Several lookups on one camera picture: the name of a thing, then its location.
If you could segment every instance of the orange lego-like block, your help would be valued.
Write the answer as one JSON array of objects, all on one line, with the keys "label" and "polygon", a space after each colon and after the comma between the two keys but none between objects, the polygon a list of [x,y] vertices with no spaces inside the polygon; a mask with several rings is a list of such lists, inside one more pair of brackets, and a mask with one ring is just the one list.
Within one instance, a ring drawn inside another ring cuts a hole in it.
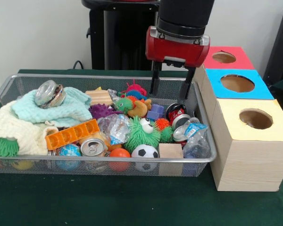
[{"label": "orange lego-like block", "polygon": [[99,132],[99,130],[100,129],[98,127],[96,119],[92,119],[90,121],[70,127],[60,132],[47,135],[45,137],[47,148],[49,151],[54,150],[56,148],[68,145],[91,134],[97,133]]}]

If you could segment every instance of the green fuzzy toy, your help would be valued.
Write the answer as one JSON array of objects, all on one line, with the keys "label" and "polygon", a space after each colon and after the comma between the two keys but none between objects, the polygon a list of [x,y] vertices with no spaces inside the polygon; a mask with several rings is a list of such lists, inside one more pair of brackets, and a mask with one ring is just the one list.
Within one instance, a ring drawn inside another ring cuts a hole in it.
[{"label": "green fuzzy toy", "polygon": [[139,145],[150,145],[154,148],[157,148],[160,141],[160,132],[154,122],[149,122],[149,124],[153,127],[152,133],[146,133],[142,129],[140,124],[141,118],[135,116],[131,120],[130,126],[130,137],[125,143],[125,149],[132,153],[133,150]]},{"label": "green fuzzy toy", "polygon": [[116,103],[116,110],[122,111],[124,114],[127,114],[128,111],[133,109],[132,101],[128,98],[121,98]]},{"label": "green fuzzy toy", "polygon": [[161,143],[172,143],[173,142],[173,130],[170,126],[165,127],[161,131],[160,142]]},{"label": "green fuzzy toy", "polygon": [[17,140],[0,138],[0,157],[14,157],[18,154]]}]

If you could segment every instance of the red can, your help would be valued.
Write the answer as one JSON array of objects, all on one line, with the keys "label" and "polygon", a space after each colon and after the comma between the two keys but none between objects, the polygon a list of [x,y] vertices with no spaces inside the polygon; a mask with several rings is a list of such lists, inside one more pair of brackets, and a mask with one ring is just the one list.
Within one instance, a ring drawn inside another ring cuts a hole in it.
[{"label": "red can", "polygon": [[185,122],[190,119],[190,116],[187,114],[187,110],[184,105],[172,104],[166,110],[166,119],[170,121],[172,129],[175,130],[184,125]]}]

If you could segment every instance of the black cable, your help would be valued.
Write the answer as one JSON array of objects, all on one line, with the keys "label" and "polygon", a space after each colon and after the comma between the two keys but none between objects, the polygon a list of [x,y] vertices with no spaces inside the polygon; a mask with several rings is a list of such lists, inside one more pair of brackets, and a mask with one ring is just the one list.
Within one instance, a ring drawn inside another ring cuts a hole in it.
[{"label": "black cable", "polygon": [[80,64],[81,69],[83,70],[83,69],[84,69],[83,64],[82,64],[82,62],[79,61],[79,60],[77,60],[77,61],[75,62],[75,64],[74,64],[74,66],[72,67],[72,69],[75,69],[75,67],[76,67],[76,65],[77,65],[78,63]]}]

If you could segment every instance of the orange ball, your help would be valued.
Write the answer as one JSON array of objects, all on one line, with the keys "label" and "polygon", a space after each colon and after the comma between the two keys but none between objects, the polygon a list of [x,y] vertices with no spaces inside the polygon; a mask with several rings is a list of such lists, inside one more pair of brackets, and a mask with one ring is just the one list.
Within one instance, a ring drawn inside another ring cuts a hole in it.
[{"label": "orange ball", "polygon": [[167,119],[157,119],[155,123],[159,131],[162,131],[167,126],[170,126],[170,122]]},{"label": "orange ball", "polygon": [[[117,148],[110,153],[110,157],[130,158],[130,153],[123,149]],[[130,162],[109,162],[109,167],[116,172],[123,172],[130,167]]]},{"label": "orange ball", "polygon": [[123,148],[117,148],[112,150],[112,152],[110,153],[110,157],[130,158],[131,155],[127,150]]}]

